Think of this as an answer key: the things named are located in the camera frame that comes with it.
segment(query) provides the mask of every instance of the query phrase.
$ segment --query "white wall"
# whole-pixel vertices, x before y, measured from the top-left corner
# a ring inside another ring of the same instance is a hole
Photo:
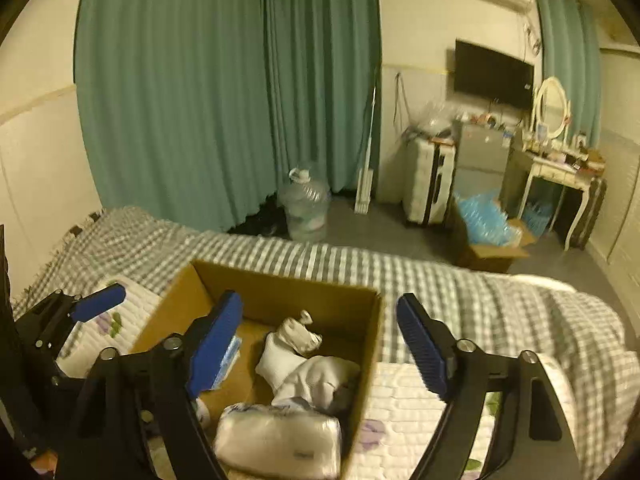
[[[30,0],[0,44],[0,224],[12,294],[101,208],[73,86],[79,0]]]
[[[0,117],[73,83],[79,0],[29,0],[0,44]]]
[[[73,225],[101,209],[73,87],[0,124],[0,224],[12,293]]]
[[[602,126],[640,144],[640,58],[603,53]]]
[[[456,38],[522,58],[524,18],[484,0],[380,0],[382,22],[382,126],[376,199],[399,202],[404,185],[402,142],[393,125],[394,79],[402,72],[412,114],[430,100],[443,100]],[[537,10],[530,16],[539,30]],[[542,54],[526,60],[542,76]]]
[[[640,57],[601,52],[607,194],[588,248],[640,334]]]

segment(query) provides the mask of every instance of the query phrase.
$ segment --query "teal curtain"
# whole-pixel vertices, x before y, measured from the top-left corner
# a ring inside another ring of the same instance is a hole
[[[600,139],[600,49],[591,8],[578,0],[537,0],[544,77],[557,77],[572,105],[569,137]]]
[[[197,229],[276,191],[261,0],[81,0],[75,80],[104,206]]]
[[[379,75],[378,0],[262,1],[278,176],[313,161],[334,191],[351,187]]]
[[[81,0],[75,48],[106,207],[226,230],[299,164],[314,162],[333,190],[355,182],[378,0]]]

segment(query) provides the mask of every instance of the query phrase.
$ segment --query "cardboard box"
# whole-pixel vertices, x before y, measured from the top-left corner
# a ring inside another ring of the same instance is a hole
[[[518,247],[470,244],[465,221],[460,216],[456,201],[451,200],[447,224],[452,229],[454,263],[459,267],[471,270],[507,273],[514,260],[527,258],[529,253],[523,247],[534,243],[536,237],[527,229],[522,220],[511,218],[507,220],[507,223],[522,230],[522,238]]]
[[[382,326],[382,299],[368,288],[308,282],[259,274],[202,261],[185,267],[140,333],[132,352],[155,346],[173,332],[184,334],[191,321],[206,315],[226,290],[242,298],[244,317],[236,332],[242,338],[240,357],[219,390],[201,394],[211,416],[207,435],[213,439],[222,411],[236,402],[270,404],[273,393],[255,373],[265,336],[287,317],[307,310],[313,332],[322,335],[318,354],[336,356],[360,365],[360,384],[346,432],[340,477],[351,461],[353,437],[364,417],[364,406],[376,363],[378,333]]]

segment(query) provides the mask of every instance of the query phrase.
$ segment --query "wall-mounted tv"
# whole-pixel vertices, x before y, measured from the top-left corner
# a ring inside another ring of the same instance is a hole
[[[456,40],[453,89],[530,110],[533,65],[490,48]]]

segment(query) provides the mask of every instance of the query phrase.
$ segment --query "water bottle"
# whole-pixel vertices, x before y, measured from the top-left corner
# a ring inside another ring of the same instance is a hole
[[[319,242],[326,237],[326,214],[331,201],[329,186],[311,178],[309,170],[289,171],[289,182],[279,192],[292,240]]]

